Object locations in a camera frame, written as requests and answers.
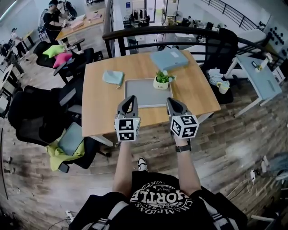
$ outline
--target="mug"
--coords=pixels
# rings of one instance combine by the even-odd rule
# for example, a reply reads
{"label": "mug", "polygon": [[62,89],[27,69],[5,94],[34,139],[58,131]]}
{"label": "mug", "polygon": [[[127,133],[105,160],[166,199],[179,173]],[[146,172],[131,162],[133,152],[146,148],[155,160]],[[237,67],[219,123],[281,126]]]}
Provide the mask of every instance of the mug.
{"label": "mug", "polygon": [[229,82],[224,81],[224,82],[217,82],[216,86],[219,88],[219,92],[221,94],[225,94],[227,92],[227,90],[229,89]]}

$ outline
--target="black t-shirt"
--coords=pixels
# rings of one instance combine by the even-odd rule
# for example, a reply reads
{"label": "black t-shirt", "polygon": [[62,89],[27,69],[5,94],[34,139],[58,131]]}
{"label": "black t-shirt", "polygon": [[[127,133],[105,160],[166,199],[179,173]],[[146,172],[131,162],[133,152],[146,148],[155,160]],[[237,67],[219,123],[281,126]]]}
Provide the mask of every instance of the black t-shirt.
{"label": "black t-shirt", "polygon": [[4,57],[7,57],[8,59],[11,57],[11,53],[9,54],[9,56],[7,56],[7,54],[9,53],[9,49],[11,48],[11,46],[7,43],[5,43],[1,49],[1,54]]}
{"label": "black t-shirt", "polygon": [[203,199],[199,198],[206,196],[205,193],[211,194],[214,199],[215,195],[205,189],[196,191],[190,196],[185,195],[180,191],[179,180],[173,176],[136,171],[133,172],[130,199],[117,192],[108,193],[103,197],[91,195],[70,224],[69,230],[82,230],[89,223],[107,218],[120,201],[129,205],[112,219],[109,223],[110,230],[190,228],[215,230],[213,218]]}
{"label": "black t-shirt", "polygon": [[59,22],[59,16],[61,12],[60,10],[56,9],[53,13],[45,13],[43,16],[44,26],[47,31],[57,31],[60,32],[62,27],[56,27],[50,25],[50,22]]}

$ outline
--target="wooden floor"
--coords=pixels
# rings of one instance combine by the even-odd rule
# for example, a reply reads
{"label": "wooden floor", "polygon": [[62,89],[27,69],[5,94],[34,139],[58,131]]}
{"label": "wooden floor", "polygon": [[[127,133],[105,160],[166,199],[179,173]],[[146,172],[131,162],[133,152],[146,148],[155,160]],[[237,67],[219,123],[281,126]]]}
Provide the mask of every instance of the wooden floor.
{"label": "wooden floor", "polygon": [[[45,89],[64,85],[59,76],[53,77],[52,69],[34,64],[33,54],[28,59],[21,62],[26,71],[20,79],[23,85]],[[256,106],[235,119],[233,114],[257,97],[251,84],[244,82],[241,91],[232,88],[233,103],[221,106],[221,111],[200,125],[192,140],[191,157],[202,186],[228,195],[242,180],[250,178],[250,170],[260,166],[262,156],[271,158],[277,152],[287,151],[287,84],[282,89],[283,93],[265,107]],[[111,190],[118,148],[111,149],[109,159],[97,154],[87,170],[72,165],[68,174],[52,172],[44,147],[18,141],[7,119],[1,119],[0,124],[4,129],[4,158],[13,157],[11,167],[16,169],[15,174],[4,175],[9,200],[0,196],[0,203],[7,211],[15,212],[25,229],[46,230],[65,219],[65,210],[78,212],[90,194],[103,195]],[[107,137],[116,141],[114,133]],[[175,146],[167,124],[140,129],[133,145],[135,169],[139,157],[147,160],[151,172],[177,176]],[[260,214],[271,197],[279,195],[280,184],[274,178],[257,177],[251,193],[244,187],[247,184],[243,183],[229,199],[250,217]],[[51,229],[61,226],[67,223],[63,221]]]}

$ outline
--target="wristwatch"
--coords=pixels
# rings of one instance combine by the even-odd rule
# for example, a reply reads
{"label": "wristwatch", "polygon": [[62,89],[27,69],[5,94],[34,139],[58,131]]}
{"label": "wristwatch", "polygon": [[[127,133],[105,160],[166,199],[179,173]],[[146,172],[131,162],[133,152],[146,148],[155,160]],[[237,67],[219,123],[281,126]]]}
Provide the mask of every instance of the wristwatch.
{"label": "wristwatch", "polygon": [[176,146],[176,152],[180,153],[180,152],[184,152],[184,151],[191,151],[191,145],[190,143],[188,143],[186,146]]}

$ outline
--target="small succulent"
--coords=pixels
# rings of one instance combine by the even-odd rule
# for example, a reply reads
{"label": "small succulent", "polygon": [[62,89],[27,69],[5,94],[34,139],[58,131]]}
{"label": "small succulent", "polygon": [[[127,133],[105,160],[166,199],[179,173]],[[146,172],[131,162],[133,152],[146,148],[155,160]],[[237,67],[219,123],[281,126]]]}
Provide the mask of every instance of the small succulent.
{"label": "small succulent", "polygon": [[160,83],[172,82],[174,79],[175,77],[169,76],[166,70],[164,70],[163,72],[159,70],[156,75],[156,81]]}

